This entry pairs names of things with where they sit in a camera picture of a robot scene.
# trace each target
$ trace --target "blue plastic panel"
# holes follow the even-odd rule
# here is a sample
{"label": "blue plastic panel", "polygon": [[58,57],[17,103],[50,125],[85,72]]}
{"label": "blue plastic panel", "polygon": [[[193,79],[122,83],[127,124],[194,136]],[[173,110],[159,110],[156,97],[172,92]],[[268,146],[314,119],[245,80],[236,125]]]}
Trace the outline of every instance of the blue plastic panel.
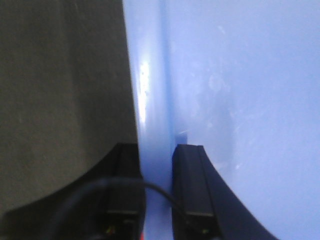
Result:
{"label": "blue plastic panel", "polygon": [[[320,239],[320,1],[123,0],[142,171],[171,188],[177,143],[204,145],[282,240]],[[148,192],[145,238],[172,239]]]}

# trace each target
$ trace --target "dark gray wall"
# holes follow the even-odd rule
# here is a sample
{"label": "dark gray wall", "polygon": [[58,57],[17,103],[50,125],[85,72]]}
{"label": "dark gray wall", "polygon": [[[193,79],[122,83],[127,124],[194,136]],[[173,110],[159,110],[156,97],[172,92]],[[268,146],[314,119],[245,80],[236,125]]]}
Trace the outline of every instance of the dark gray wall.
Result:
{"label": "dark gray wall", "polygon": [[121,1],[0,1],[0,214],[136,141]]}

